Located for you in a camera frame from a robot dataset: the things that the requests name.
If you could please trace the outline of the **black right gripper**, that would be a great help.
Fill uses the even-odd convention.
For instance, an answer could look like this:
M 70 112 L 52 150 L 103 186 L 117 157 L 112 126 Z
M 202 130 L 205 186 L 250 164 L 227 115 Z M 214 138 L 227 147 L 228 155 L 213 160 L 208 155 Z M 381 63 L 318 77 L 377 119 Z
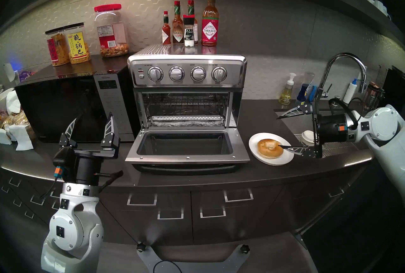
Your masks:
M 301 103 L 298 106 L 286 111 L 277 119 L 297 117 L 313 114 L 312 103 Z M 348 126 L 346 114 L 321 115 L 316 114 L 313 119 L 314 125 L 314 146 L 287 146 L 279 145 L 282 149 L 293 154 L 310 157 L 322 158 L 322 145 L 324 143 L 344 143 L 347 141 Z

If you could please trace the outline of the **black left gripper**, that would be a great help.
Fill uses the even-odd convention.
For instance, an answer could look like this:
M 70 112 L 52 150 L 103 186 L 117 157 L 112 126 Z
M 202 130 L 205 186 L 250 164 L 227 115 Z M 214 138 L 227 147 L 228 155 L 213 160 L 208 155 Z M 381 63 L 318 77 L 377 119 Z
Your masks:
M 113 113 L 107 117 L 104 135 L 101 141 L 103 149 L 76 149 L 77 142 L 72 139 L 77 118 L 75 118 L 62 132 L 59 139 L 60 147 L 71 147 L 77 160 L 76 183 L 83 185 L 97 185 L 100 177 L 108 178 L 106 185 L 110 185 L 120 178 L 120 171 L 114 173 L 101 173 L 101 165 L 105 159 L 117 159 L 119 153 L 119 130 Z

